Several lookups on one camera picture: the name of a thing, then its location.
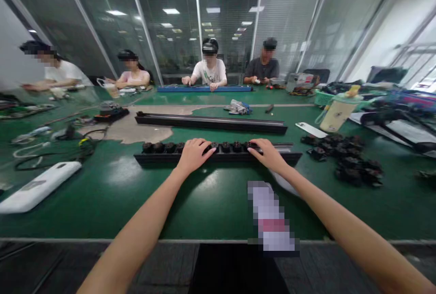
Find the white wall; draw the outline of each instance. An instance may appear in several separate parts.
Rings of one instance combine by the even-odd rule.
[[[435,6],[436,0],[387,0],[369,45],[351,61],[342,79],[366,80],[372,66],[388,66],[397,52],[394,47],[406,43]]]
[[[44,66],[18,48],[32,36],[4,0],[0,11],[0,90],[44,79]]]

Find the green workbench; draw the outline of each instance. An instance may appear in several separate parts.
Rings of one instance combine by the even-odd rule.
[[[29,97],[17,92],[24,100],[47,103],[47,94]],[[0,149],[0,183],[13,184],[1,197],[18,190],[41,171],[14,171],[12,152],[7,144],[19,134],[29,132],[41,124],[88,107],[81,114],[93,115],[96,105],[109,99],[107,93],[96,88],[73,93],[70,102],[55,110],[22,120],[0,121],[2,126]],[[154,91],[124,96],[124,105],[223,105],[231,99],[248,104],[277,104],[273,116],[264,113],[265,107],[254,107],[251,118],[283,120],[285,135],[254,134],[220,130],[173,128],[173,135],[164,142],[184,142],[194,137],[211,141],[244,142],[264,137],[272,142],[294,142],[294,151],[305,152],[310,147],[300,143],[306,133],[296,122],[313,124],[320,110],[307,106],[313,99],[293,97],[284,90],[257,88],[251,93],[168,93]],[[222,107],[205,107],[194,115],[229,117]],[[64,122],[53,124],[54,129]],[[351,121],[341,128],[341,134],[359,135],[366,142],[364,155],[381,162],[385,171],[384,187],[354,187],[335,179],[333,159],[319,163],[305,153],[297,170],[361,218],[375,231],[390,240],[436,239],[434,189],[414,177],[421,169],[433,169],[432,159],[419,156],[403,145],[378,136]],[[135,211],[157,189],[170,173],[172,166],[159,165],[143,169],[133,154],[141,151],[141,143],[130,145],[105,140],[83,165],[82,170],[60,186],[32,211],[25,214],[0,215],[0,238],[41,240],[104,240],[113,239]],[[279,187],[270,173],[258,163],[205,164],[183,184],[161,234],[163,240],[247,240],[256,237],[253,211],[247,200],[247,181],[264,180],[272,184],[284,207],[291,230],[302,240],[322,240],[328,237],[316,215],[298,197]]]

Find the pink top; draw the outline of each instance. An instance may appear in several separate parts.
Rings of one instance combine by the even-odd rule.
[[[121,83],[143,82],[144,80],[150,81],[150,74],[145,70],[141,70],[136,78],[133,77],[131,71],[123,72],[119,78],[119,82]]]

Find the pile of black connectors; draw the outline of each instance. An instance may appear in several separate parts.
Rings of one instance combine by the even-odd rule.
[[[336,158],[338,167],[335,175],[338,179],[355,186],[382,186],[382,166],[377,161],[362,158],[364,143],[360,137],[344,138],[340,134],[332,134],[319,139],[310,135],[302,137],[301,142],[313,146],[307,153],[316,161],[325,161],[327,157]]]

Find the blue power strip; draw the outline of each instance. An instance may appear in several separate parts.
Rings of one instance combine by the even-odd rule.
[[[251,86],[221,86],[215,92],[251,92],[252,90]],[[210,88],[209,86],[159,86],[158,92],[210,92]]]

